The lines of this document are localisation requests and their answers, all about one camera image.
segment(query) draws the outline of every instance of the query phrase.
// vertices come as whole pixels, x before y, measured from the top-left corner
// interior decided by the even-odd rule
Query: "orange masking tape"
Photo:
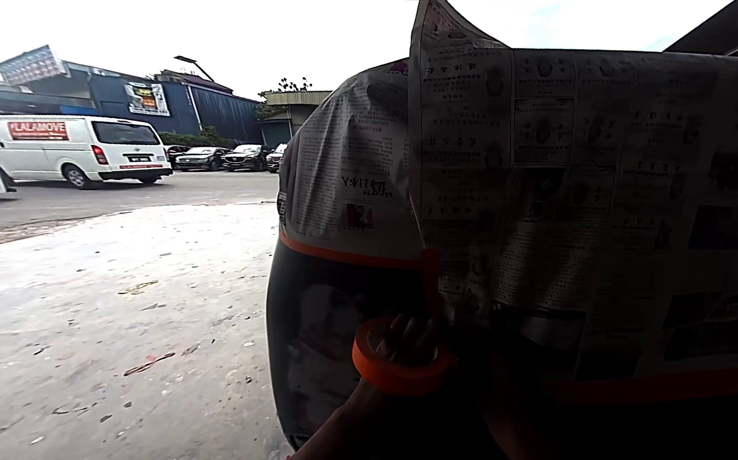
[[[387,394],[422,396],[437,390],[453,360],[448,348],[437,345],[437,358],[426,366],[407,367],[387,361],[369,345],[369,333],[377,326],[391,323],[391,319],[373,319],[357,329],[352,346],[352,361],[357,371]]]

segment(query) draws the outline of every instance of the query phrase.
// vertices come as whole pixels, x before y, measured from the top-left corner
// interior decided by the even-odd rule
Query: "hand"
[[[398,315],[384,334],[377,352],[391,362],[412,366],[431,360],[437,344],[437,324],[434,320],[424,323]],[[385,413],[404,400],[380,391],[361,378],[357,388],[342,406],[337,408],[312,438],[292,456],[293,460],[330,460],[352,458],[352,451],[370,436],[371,426],[383,426],[375,417]]]
[[[402,314],[385,331],[377,353],[391,362],[404,366],[423,365],[433,357],[437,345],[437,323],[429,319],[409,319]],[[343,411],[359,417],[372,417],[384,412],[395,400],[401,398],[383,393],[380,389],[361,377],[357,387],[343,405]]]

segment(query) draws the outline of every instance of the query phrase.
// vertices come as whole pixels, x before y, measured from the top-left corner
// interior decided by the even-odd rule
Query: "car bumper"
[[[8,172],[0,167],[0,180],[3,181],[3,186],[5,187],[6,192],[16,192],[16,182],[14,182],[14,179],[8,175]]]
[[[175,162],[173,163],[174,170],[199,170],[203,168],[210,168],[211,160],[208,161],[190,161],[190,162]]]
[[[162,168],[160,170],[127,170],[127,171],[110,171],[110,172],[99,172],[99,177],[102,180],[115,180],[115,179],[147,179],[147,178],[159,178],[161,176],[170,176],[173,170],[170,168]]]
[[[224,167],[228,170],[242,170],[244,168],[254,168],[255,167],[255,159],[254,158],[245,158],[242,161],[224,161]]]

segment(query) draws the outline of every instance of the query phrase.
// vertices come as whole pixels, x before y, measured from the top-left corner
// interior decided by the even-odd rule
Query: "van tail light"
[[[93,156],[97,157],[97,163],[108,164],[108,158],[105,156],[105,151],[102,150],[102,147],[91,146],[91,150],[93,150]]]

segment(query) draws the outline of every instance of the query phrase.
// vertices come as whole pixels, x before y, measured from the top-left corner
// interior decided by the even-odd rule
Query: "white van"
[[[15,179],[154,183],[173,170],[148,123],[100,116],[0,115],[0,166]]]

